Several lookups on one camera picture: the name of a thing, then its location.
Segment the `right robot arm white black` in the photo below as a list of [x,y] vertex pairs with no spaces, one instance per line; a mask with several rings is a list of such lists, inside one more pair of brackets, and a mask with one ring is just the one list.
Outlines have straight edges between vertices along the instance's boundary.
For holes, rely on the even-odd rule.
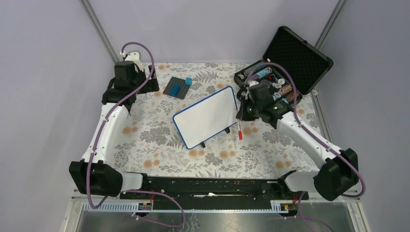
[[313,131],[298,117],[296,102],[275,99],[276,90],[268,81],[254,81],[242,87],[236,97],[240,109],[236,118],[241,121],[261,119],[291,138],[318,167],[313,186],[326,200],[347,197],[347,190],[358,182],[364,183],[358,170],[358,157],[351,148],[343,150]]

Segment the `blue framed whiteboard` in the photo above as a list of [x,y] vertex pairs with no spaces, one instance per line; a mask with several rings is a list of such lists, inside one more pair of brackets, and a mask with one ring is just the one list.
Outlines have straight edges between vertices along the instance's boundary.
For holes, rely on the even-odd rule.
[[227,86],[173,115],[186,149],[193,149],[237,123],[234,89]]

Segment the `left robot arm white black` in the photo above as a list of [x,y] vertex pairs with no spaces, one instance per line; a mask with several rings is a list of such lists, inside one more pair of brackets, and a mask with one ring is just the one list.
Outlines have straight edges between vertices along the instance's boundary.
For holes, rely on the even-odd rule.
[[114,150],[130,115],[137,94],[159,91],[154,65],[146,75],[141,65],[120,61],[114,66],[115,76],[102,96],[98,126],[79,161],[71,162],[69,173],[82,194],[116,197],[130,190],[139,199],[149,195],[150,186],[144,174],[121,172],[114,168]]

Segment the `white marker pen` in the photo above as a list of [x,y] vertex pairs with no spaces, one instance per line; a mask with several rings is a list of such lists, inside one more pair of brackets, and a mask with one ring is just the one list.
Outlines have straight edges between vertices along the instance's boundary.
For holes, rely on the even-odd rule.
[[243,139],[243,134],[242,134],[241,123],[239,119],[237,120],[237,126],[238,126],[238,138],[241,141]]

